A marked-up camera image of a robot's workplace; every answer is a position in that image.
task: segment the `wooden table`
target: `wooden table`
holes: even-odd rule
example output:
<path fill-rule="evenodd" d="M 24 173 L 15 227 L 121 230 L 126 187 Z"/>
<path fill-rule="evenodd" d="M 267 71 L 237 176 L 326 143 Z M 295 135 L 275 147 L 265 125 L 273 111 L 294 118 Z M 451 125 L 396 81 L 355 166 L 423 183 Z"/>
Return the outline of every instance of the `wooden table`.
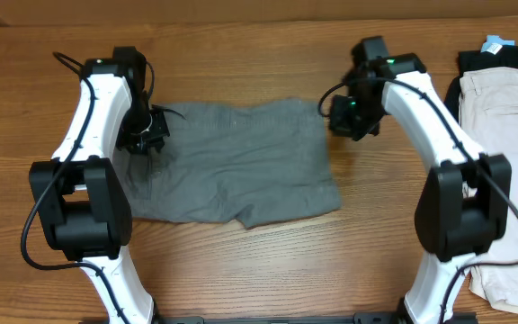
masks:
<path fill-rule="evenodd" d="M 30 164 L 50 157 L 79 98 L 76 78 L 53 50 L 83 60 L 134 45 L 155 67 L 155 102 L 243 106 L 289 96 L 317 100 L 351 66 L 351 47 L 374 35 L 383 35 L 393 54 L 417 53 L 444 95 L 458 73 L 457 52 L 479 48 L 488 33 L 518 43 L 518 18 L 0 28 L 0 323 L 104 316 L 81 271 L 37 271 L 19 251 L 33 204 Z M 236 221 L 136 221 L 131 254 L 160 310 L 208 318 L 394 310 L 423 253 L 413 215 L 424 168 L 389 117 L 380 136 L 329 136 L 328 150 L 340 211 L 251 230 Z M 38 220 L 29 250 L 44 263 L 64 261 L 49 250 Z M 486 323 L 518 321 L 466 287 L 455 310 L 476 311 Z"/>

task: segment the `white cloth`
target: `white cloth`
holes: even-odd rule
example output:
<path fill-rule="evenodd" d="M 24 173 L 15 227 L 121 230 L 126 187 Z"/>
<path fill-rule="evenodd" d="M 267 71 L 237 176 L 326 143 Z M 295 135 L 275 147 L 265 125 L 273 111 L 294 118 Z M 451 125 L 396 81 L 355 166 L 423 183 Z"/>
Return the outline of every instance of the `white cloth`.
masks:
<path fill-rule="evenodd" d="M 466 72 L 460 86 L 461 127 L 489 155 L 505 154 L 513 169 L 510 197 L 518 207 L 518 69 L 493 67 Z M 510 211 L 505 236 L 481 259 L 518 259 L 518 221 Z M 518 266 L 475 268 L 470 290 L 495 309 L 518 313 Z"/>

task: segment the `cable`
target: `cable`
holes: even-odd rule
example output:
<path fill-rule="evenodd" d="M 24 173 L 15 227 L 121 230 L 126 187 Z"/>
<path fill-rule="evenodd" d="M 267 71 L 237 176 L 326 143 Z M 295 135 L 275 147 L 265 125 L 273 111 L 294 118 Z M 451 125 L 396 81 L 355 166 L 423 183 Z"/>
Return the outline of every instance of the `cable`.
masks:
<path fill-rule="evenodd" d="M 73 67 L 71 64 L 69 64 L 68 61 L 79 67 L 83 66 L 83 65 L 81 65 L 81 63 L 75 61 L 74 59 L 72 59 L 69 56 L 62 54 L 62 53 L 54 52 L 53 56 L 59 62 L 61 62 L 61 64 L 68 67 L 70 70 L 72 70 L 74 73 L 76 73 L 81 78 L 79 71 L 75 67 Z M 117 315 L 119 317 L 121 317 L 121 319 L 123 320 L 123 322 L 125 324 L 130 324 L 130 322 L 127 319 L 127 317 L 125 316 L 125 314 L 123 314 L 123 310 L 121 309 L 120 305 L 117 303 L 117 299 L 115 298 L 115 294 L 113 293 L 113 289 L 112 289 L 111 285 L 109 284 L 109 281 L 107 280 L 107 277 L 105 276 L 105 273 L 97 265 L 93 265 L 93 264 L 85 263 L 85 262 L 69 263 L 69 264 L 64 264 L 64 265 L 40 265 L 37 262 L 33 261 L 33 259 L 31 259 L 31 257 L 29 256 L 29 252 L 27 251 L 27 236 L 29 234 L 29 228 L 31 227 L 31 224 L 33 223 L 33 220 L 35 219 L 35 215 L 37 214 L 37 211 L 39 210 L 41 203 L 49 194 L 49 190 L 51 190 L 51 188 L 54 185 L 56 185 L 57 181 L 63 175 L 63 173 L 67 169 L 69 163 L 73 159 L 73 156 L 76 154 L 77 149 L 79 149 L 79 145 L 81 144 L 81 141 L 83 140 L 85 131 L 87 129 L 87 126 L 89 125 L 91 116 L 93 115 L 95 99 L 96 99 L 95 91 L 94 91 L 93 86 L 91 85 L 91 82 L 89 82 L 89 79 L 82 78 L 82 80 L 85 82 L 87 87 L 89 87 L 89 96 L 90 96 L 89 110 L 87 111 L 87 115 L 85 116 L 85 120 L 83 122 L 81 130 L 79 131 L 79 135 L 77 135 L 77 138 L 73 143 L 73 148 L 71 149 L 71 151 L 67 155 L 65 161 L 61 164 L 61 166 L 59 167 L 59 169 L 57 170 L 55 175 L 53 175 L 53 177 L 51 178 L 51 181 L 49 181 L 47 187 L 45 187 L 45 190 L 43 190 L 43 193 L 41 194 L 40 198 L 33 205 L 33 208 L 31 208 L 29 216 L 27 217 L 27 220 L 25 221 L 25 225 L 23 226 L 22 239 L 21 239 L 21 251 L 22 251 L 22 256 L 23 256 L 23 259 L 25 260 L 25 262 L 28 265 L 30 265 L 38 270 L 52 271 L 52 270 L 71 269 L 71 268 L 77 268 L 77 267 L 86 267 L 86 268 L 94 270 L 96 275 L 101 277 L 101 280 L 103 281 L 103 284 L 105 285 L 105 289 L 107 290 L 107 293 L 109 294 L 109 297 L 113 303 L 113 306 L 114 306 L 115 310 L 117 311 Z"/>
<path fill-rule="evenodd" d="M 147 63 L 147 66 L 151 70 L 151 85 L 149 86 L 149 91 L 147 91 L 147 100 L 151 100 L 151 95 L 153 94 L 153 88 L 155 87 L 155 70 L 153 69 L 153 66 L 148 61 L 145 61 Z"/>
<path fill-rule="evenodd" d="M 319 114 L 321 116 L 323 116 L 323 117 L 328 117 L 329 116 L 328 114 L 324 114 L 323 113 L 322 106 L 323 106 L 323 102 L 325 101 L 325 99 L 330 94 L 332 94 L 335 90 L 337 90 L 337 89 L 339 89 L 339 88 L 341 88 L 343 86 L 352 86 L 352 85 L 355 85 L 355 84 L 358 84 L 358 83 L 362 83 L 362 82 L 369 82 L 370 83 L 370 82 L 375 82 L 375 81 L 390 82 L 390 83 L 395 84 L 395 85 L 403 86 L 404 88 L 407 88 L 407 89 L 413 91 L 414 93 L 418 94 L 421 97 L 421 99 L 424 99 L 431 106 L 431 108 L 433 108 L 435 114 L 441 120 L 441 123 L 442 123 L 443 127 L 449 133 L 449 136 L 451 137 L 453 143 L 455 144 L 457 149 L 460 151 L 460 153 L 467 159 L 467 162 L 469 164 L 471 164 L 473 166 L 476 166 L 478 174 L 480 174 L 483 177 L 483 179 L 489 184 L 489 186 L 499 195 L 499 197 L 501 197 L 501 199 L 507 203 L 507 205 L 509 206 L 509 209 L 511 209 L 511 211 L 514 214 L 514 216 L 518 220 L 518 209 L 514 205 L 514 203 L 509 199 L 509 197 L 507 197 L 507 195 L 503 192 L 503 190 L 501 190 L 501 188 L 498 186 L 498 184 L 496 184 L 496 182 L 489 176 L 487 171 L 485 171 L 481 166 L 478 166 L 475 163 L 475 161 L 473 160 L 471 155 L 467 152 L 467 150 L 463 146 L 463 143 L 457 138 L 457 135 L 455 135 L 455 133 L 452 131 L 451 126 L 449 125 L 449 123 L 447 122 L 447 120 L 443 116 L 442 112 L 437 107 L 437 105 L 427 95 L 427 93 L 422 92 L 418 88 L 415 88 L 414 86 L 412 86 L 412 85 L 410 85 L 408 83 L 405 83 L 405 82 L 402 82 L 402 81 L 399 81 L 399 80 L 394 80 L 394 79 L 386 78 L 386 77 L 355 78 L 355 79 L 349 80 L 348 82 L 342 82 L 342 83 L 340 83 L 338 85 L 335 85 L 331 89 L 329 89 L 325 94 L 323 94 L 323 96 L 319 100 L 319 105 L 317 107 L 318 111 L 319 111 Z M 505 262 L 505 263 L 501 263 L 501 262 L 477 262 L 477 263 L 474 263 L 474 264 L 463 265 L 460 268 L 458 268 L 457 272 L 452 277 L 449 285 L 447 286 L 447 290 L 446 290 L 446 292 L 445 292 L 445 294 L 443 296 L 443 300 L 442 300 L 442 304 L 441 304 L 441 314 L 440 314 L 440 317 L 439 317 L 439 324 L 443 324 L 444 323 L 445 312 L 447 311 L 446 310 L 446 307 L 447 307 L 446 305 L 447 305 L 447 302 L 449 301 L 449 298 L 451 296 L 451 291 L 452 291 L 455 283 L 457 283 L 457 280 L 459 280 L 460 275 L 463 274 L 463 272 L 465 270 L 467 270 L 467 269 L 469 269 L 469 268 L 471 268 L 473 266 L 518 266 L 518 260 L 517 261 L 513 261 L 513 262 Z"/>

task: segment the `black fabric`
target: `black fabric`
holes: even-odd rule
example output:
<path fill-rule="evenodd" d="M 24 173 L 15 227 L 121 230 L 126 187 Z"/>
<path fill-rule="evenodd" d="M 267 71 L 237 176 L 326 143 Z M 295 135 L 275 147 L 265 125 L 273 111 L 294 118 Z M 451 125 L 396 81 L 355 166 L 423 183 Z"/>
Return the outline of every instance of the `black fabric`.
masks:
<path fill-rule="evenodd" d="M 518 68 L 518 46 L 504 45 L 496 54 L 468 50 L 459 52 L 459 72 L 449 85 L 445 96 L 445 105 L 455 120 L 459 120 L 460 79 L 465 72 L 478 71 L 486 68 Z"/>

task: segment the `gray cloth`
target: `gray cloth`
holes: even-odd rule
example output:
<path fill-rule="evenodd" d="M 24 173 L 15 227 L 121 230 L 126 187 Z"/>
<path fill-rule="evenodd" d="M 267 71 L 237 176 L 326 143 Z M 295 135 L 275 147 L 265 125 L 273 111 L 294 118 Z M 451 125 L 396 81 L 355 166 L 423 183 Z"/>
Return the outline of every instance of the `gray cloth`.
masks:
<path fill-rule="evenodd" d="M 134 217 L 246 227 L 341 207 L 315 103 L 288 99 L 248 109 L 216 103 L 165 108 L 160 153 L 116 150 L 113 165 Z"/>

